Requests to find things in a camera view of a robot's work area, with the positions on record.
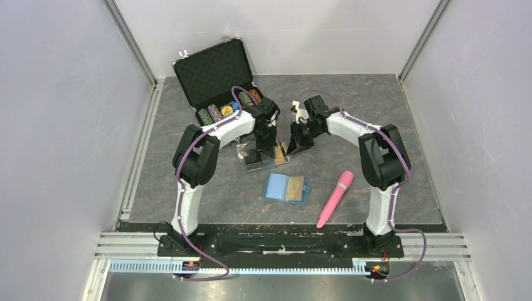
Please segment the clear card box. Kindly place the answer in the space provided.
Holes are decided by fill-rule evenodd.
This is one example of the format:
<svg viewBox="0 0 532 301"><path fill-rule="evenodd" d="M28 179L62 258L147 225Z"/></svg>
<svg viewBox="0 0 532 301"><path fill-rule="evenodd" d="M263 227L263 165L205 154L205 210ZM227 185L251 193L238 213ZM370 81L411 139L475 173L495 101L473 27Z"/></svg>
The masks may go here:
<svg viewBox="0 0 532 301"><path fill-rule="evenodd" d="M277 144L283 144L284 145L285 151L286 151L286 155L287 155L287 145L286 145L286 143L285 142L278 142ZM237 155L238 155L238 158L240 159L240 161L243 163L244 169L246 171L256 171L256 170L259 170L259 169L267 169L267 168L270 168L270 167L280 166L280 165L275 165L275 163L274 163L275 151L274 151L274 148L273 148L273 149L270 149L270 150L267 150L267 151L259 151L259 153L260 153L260 155L262 157L262 166L260 168L257 168L257 169L248 170L245 167L244 157L246 156L248 151L251 151L253 149L256 149L257 151L259 151L256 148L254 140L253 141L248 141L248 142L243 143L243 144L237 144Z"/></svg>

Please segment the gold credit card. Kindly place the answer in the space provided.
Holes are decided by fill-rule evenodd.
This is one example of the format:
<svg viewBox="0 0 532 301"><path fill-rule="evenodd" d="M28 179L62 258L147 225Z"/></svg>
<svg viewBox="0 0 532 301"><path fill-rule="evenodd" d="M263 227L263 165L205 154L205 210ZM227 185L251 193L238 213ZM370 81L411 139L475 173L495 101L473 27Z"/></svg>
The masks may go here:
<svg viewBox="0 0 532 301"><path fill-rule="evenodd" d="M304 176L291 176L287 181L286 200L301 201L304 190Z"/></svg>

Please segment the blue leather card holder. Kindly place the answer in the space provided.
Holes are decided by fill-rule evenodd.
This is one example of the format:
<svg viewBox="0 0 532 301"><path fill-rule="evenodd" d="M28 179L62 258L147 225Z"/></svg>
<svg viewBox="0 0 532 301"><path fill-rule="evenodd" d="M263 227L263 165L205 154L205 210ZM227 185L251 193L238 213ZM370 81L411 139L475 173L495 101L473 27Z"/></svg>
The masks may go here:
<svg viewBox="0 0 532 301"><path fill-rule="evenodd" d="M269 172L265 177L262 198L306 205L311 191L310 180L304 176L287 176Z"/></svg>

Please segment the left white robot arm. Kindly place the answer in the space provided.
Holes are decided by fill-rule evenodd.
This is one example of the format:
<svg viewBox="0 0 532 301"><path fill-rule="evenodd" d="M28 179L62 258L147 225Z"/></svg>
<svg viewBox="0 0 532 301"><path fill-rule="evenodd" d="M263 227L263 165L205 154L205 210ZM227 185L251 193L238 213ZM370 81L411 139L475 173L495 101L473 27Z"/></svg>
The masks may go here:
<svg viewBox="0 0 532 301"><path fill-rule="evenodd" d="M229 117L211 125L189 125L185 129L172 161L178 196L166 235L181 255L190 255L196 250L197 239L193 233L198 228L201 195L216 171L220 149L241 136L252 134L258 153L275 159L275 122L279 114L275 103L263 101L254 106L243 105Z"/></svg>

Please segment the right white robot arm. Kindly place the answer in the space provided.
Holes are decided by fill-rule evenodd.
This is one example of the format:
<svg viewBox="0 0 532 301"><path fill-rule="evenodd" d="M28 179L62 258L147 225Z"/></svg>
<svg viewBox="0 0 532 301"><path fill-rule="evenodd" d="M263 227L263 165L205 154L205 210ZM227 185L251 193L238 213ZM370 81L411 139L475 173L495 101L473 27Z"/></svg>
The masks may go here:
<svg viewBox="0 0 532 301"><path fill-rule="evenodd" d="M397 127L369 124L339 107L329 108L319 95L304 101L302 108L299 105L294 100L290 109L295 121L290 125L287 153L310 149L321 134L341 137L359 149L361 170L371 186L362 246L367 254L380 255L395 237L396 197L411 177L410 160Z"/></svg>

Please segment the gold card stack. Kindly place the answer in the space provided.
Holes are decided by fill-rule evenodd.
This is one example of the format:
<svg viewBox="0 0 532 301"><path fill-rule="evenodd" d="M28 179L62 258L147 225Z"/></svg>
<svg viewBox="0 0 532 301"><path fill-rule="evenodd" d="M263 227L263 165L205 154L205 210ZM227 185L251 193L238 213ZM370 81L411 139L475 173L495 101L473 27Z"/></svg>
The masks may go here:
<svg viewBox="0 0 532 301"><path fill-rule="evenodd" d="M283 144L277 144L274 148L274 163L275 165L286 164L290 161L290 158L287 157L285 147Z"/></svg>

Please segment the green poker chip stack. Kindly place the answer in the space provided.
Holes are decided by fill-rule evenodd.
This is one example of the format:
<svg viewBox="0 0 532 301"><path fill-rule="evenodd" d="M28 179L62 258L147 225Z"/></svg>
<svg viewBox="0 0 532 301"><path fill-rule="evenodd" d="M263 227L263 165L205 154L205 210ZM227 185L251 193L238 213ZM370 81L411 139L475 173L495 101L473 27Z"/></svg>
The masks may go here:
<svg viewBox="0 0 532 301"><path fill-rule="evenodd" d="M253 105L252 99L248 96L246 92L240 92L237 97L242 104Z"/></svg>

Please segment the orange brown chip stack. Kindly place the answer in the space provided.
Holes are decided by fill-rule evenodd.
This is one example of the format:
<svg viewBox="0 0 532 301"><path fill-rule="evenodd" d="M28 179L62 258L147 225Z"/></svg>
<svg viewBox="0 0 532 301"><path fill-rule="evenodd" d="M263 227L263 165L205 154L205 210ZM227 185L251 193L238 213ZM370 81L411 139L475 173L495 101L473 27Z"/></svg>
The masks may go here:
<svg viewBox="0 0 532 301"><path fill-rule="evenodd" d="M260 103L262 101L262 96L259 94L257 89L252 89L249 92L255 98L257 103Z"/></svg>

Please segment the yellow dealer chip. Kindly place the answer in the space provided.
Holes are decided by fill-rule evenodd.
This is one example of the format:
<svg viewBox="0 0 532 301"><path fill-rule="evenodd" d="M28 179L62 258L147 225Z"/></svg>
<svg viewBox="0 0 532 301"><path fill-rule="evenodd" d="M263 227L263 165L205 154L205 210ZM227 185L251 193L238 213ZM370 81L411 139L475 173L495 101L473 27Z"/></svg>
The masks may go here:
<svg viewBox="0 0 532 301"><path fill-rule="evenodd" d="M226 117L234 113L234 109L231 105L225 105L220 109L222 116Z"/></svg>

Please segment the purple grey chip stack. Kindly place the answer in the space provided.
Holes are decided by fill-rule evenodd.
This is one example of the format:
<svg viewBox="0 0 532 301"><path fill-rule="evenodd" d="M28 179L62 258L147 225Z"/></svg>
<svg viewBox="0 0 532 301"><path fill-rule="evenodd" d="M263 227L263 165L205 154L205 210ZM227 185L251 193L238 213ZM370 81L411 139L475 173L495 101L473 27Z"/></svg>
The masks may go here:
<svg viewBox="0 0 532 301"><path fill-rule="evenodd" d="M224 119L222 113L215 104L209 105L207 109L214 123L217 123Z"/></svg>

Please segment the pink cylindrical tool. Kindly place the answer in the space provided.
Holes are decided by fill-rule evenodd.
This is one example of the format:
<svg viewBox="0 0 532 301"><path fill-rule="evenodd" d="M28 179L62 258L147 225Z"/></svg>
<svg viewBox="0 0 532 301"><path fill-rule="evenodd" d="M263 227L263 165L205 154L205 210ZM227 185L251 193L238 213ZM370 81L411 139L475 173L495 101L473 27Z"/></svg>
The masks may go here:
<svg viewBox="0 0 532 301"><path fill-rule="evenodd" d="M326 224L326 222L330 219L331 215L336 209L336 206L339 204L344 193L350 187L353 179L354 179L354 174L351 171L344 171L340 175L332 194L330 195L325 207L323 208L323 210L321 211L319 215L316 228L321 229Z"/></svg>

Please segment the dark green chip stack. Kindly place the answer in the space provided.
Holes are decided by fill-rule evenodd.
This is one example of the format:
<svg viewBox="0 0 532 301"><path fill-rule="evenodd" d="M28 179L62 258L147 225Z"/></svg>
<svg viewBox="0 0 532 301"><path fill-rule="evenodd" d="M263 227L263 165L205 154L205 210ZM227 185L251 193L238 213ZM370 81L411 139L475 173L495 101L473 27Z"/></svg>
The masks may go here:
<svg viewBox="0 0 532 301"><path fill-rule="evenodd" d="M198 111L198 116L201 120L201 123L203 126L211 125L214 123L213 118L211 117L209 111L207 109L201 109Z"/></svg>

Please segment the black poker chip case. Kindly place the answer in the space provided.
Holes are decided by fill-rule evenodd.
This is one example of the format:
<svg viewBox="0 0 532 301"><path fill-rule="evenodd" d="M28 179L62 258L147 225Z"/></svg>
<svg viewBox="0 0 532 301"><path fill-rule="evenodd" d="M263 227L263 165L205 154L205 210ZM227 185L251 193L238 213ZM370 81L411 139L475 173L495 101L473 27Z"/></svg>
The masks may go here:
<svg viewBox="0 0 532 301"><path fill-rule="evenodd" d="M172 68L183 92L201 126L205 126L200 110L207 111L210 105L220 110L234 101L231 88L242 87L256 90L253 73L243 41L231 38L217 45L184 56L172 63Z"/></svg>

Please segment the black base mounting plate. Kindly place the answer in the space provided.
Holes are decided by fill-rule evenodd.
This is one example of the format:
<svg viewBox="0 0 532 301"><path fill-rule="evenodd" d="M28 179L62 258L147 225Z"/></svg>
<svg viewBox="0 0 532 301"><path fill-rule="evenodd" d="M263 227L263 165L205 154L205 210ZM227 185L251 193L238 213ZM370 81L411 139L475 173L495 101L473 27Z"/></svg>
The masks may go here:
<svg viewBox="0 0 532 301"><path fill-rule="evenodd" d="M401 238L375 236L363 225L200 224L188 237L167 228L157 239L157 255L222 257L234 253L332 253L344 258L402 258Z"/></svg>

